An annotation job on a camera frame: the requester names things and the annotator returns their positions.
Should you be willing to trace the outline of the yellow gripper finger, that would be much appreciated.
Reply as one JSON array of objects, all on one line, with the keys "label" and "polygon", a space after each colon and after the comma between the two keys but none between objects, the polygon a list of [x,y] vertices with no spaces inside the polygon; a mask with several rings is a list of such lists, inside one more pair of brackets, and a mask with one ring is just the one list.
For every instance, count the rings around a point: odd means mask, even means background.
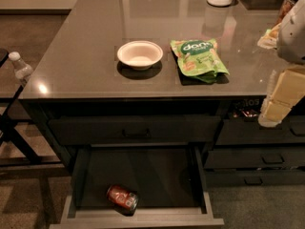
[{"label": "yellow gripper finger", "polygon": [[305,96],[305,69],[291,67],[284,70],[275,85],[272,101],[287,107],[295,106]]},{"label": "yellow gripper finger", "polygon": [[261,106],[258,123],[260,126],[266,128],[276,127],[282,122],[290,110],[290,107],[279,103],[273,103],[269,99],[265,98]]}]

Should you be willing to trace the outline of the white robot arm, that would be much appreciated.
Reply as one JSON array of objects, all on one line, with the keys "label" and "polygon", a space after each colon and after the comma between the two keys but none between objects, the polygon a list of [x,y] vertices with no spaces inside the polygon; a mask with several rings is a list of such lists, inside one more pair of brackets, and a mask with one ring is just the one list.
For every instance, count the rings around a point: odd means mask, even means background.
[{"label": "white robot arm", "polygon": [[284,16],[276,47],[277,55],[291,66],[270,75],[258,118],[258,123],[266,128],[280,124],[305,96],[305,0],[298,0]]}]

